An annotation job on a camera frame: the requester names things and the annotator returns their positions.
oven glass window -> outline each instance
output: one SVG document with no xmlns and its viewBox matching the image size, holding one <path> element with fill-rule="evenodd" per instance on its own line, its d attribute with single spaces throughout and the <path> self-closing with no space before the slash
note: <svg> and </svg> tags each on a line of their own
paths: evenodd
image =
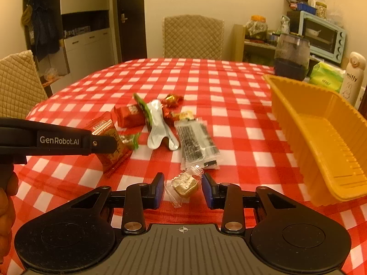
<svg viewBox="0 0 367 275">
<path fill-rule="evenodd" d="M 304 38 L 308 39 L 310 44 L 314 47 L 334 53 L 336 37 L 338 35 L 335 30 L 331 30 L 312 20 L 304 19 L 302 35 Z"/>
</svg>

blue plastic basket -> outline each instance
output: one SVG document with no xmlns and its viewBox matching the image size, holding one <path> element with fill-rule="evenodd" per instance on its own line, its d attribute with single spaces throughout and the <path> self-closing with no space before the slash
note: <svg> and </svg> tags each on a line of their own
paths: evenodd
<svg viewBox="0 0 367 275">
<path fill-rule="evenodd" d="M 304 4 L 304 3 L 298 3 L 297 4 L 297 10 L 304 10 L 308 13 L 313 14 L 313 15 L 316 14 L 316 8 L 314 8 L 310 5 Z"/>
</svg>

door handle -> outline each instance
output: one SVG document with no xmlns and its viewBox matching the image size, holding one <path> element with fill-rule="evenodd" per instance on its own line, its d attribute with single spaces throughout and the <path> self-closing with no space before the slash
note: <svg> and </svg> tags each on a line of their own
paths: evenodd
<svg viewBox="0 0 367 275">
<path fill-rule="evenodd" d="M 122 14 L 121 14 L 121 23 L 123 23 L 123 24 L 124 24 L 124 23 L 127 21 L 127 19 L 128 19 L 128 18 L 127 18 L 127 17 L 125 17 L 125 13 L 122 13 Z"/>
</svg>

jar of nuts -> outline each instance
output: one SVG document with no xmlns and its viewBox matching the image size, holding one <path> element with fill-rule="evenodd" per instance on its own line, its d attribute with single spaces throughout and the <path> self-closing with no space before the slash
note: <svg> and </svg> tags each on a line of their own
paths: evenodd
<svg viewBox="0 0 367 275">
<path fill-rule="evenodd" d="M 316 2 L 316 15 L 322 19 L 326 19 L 326 4 Z"/>
</svg>

tablecloth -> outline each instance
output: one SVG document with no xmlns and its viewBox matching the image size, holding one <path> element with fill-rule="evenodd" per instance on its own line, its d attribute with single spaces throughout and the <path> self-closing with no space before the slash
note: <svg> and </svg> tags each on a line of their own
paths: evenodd
<svg viewBox="0 0 367 275">
<path fill-rule="evenodd" d="M 273 69 L 248 63 L 198 59 L 140 59 L 118 64 L 63 89 L 29 113 L 32 121 L 83 128 L 89 121 L 116 105 L 134 104 L 138 93 L 146 101 L 168 93 L 184 96 L 182 111 L 191 110 L 208 123 L 208 131 L 221 151 L 220 170 L 209 173 L 214 180 L 251 190 L 269 186 L 345 226 L 352 237 L 352 250 L 343 270 L 364 274 L 367 252 L 367 199 L 327 207 L 313 207 L 302 175 L 283 132 L 271 111 L 271 93 L 262 78 Z M 180 170 L 181 150 L 146 146 L 147 128 L 121 129 L 119 133 L 142 132 L 139 148 L 107 179 L 95 155 L 28 157 L 17 166 L 19 192 L 14 197 L 19 227 L 40 214 L 64 204 L 100 185 L 124 190 L 128 185 L 151 182 L 157 172 L 166 179 Z M 121 210 L 115 210 L 112 225 L 121 226 Z M 246 226 L 255 225 L 252 210 L 245 209 Z M 217 223 L 221 210 L 209 210 L 202 193 L 196 193 L 179 209 L 164 196 L 161 208 L 146 210 L 147 223 Z M 3 274 L 17 275 L 22 264 L 14 247 L 1 266 Z"/>
</svg>

